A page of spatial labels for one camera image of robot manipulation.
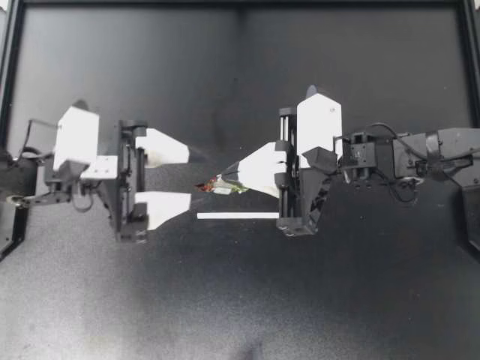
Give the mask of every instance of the black backdrop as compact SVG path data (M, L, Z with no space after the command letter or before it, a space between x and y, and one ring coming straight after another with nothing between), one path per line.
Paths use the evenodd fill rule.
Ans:
M107 142L144 119L208 162L148 172L193 184L278 137L278 108L317 84L344 130L473 126L449 7L31 7L10 119L16 153L35 117L82 98ZM32 144L48 149L38 129ZM477 359L480 265L456 189L427 183L415 208L385 189L331 193L319 235L270 221L170 221L117 244L100 206L36 208L0 263L0 344L13 359ZM275 210L257 193L200 211Z

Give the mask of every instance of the cable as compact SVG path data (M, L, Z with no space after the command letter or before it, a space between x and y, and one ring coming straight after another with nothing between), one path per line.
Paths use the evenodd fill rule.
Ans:
M23 145L20 148L18 158L15 160L14 164L19 163L19 161L22 159L22 156L25 152L30 152L30 151L26 151L26 149L37 150L35 148L32 148L31 146L27 146L27 142L29 141L29 138L30 138L30 131L32 129L32 124L42 125L42 126L45 126L46 128L54 128L54 129L56 129L58 127L57 125L50 124L49 122L46 122L46 121L38 120L36 118L31 118L30 120L28 120L28 126L27 126L27 132L26 132L26 135L25 135L25 140L23 141Z
M418 197L415 190L412 190L413 196L411 199L404 199L394 186L396 181L392 181L382 170L376 169L373 173L377 174L385 182L385 184L388 186L388 192L395 200L400 203L410 204L411 206L416 204Z
M75 196L72 195L72 205L73 207L75 208L75 210L77 210L78 212L84 214L86 213L88 210L90 210L93 206L93 196L92 196L92 193L89 193L88 194L88 198L90 199L90 203L85 207L85 208L79 208L77 206L77 204L75 203Z

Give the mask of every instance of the small object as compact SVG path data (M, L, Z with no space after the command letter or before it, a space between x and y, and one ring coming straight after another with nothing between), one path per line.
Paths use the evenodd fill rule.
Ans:
M231 193L244 193L248 189L240 184L233 184L222 179L222 175L211 178L204 184L197 184L195 187L206 193L214 193L220 195L230 195Z

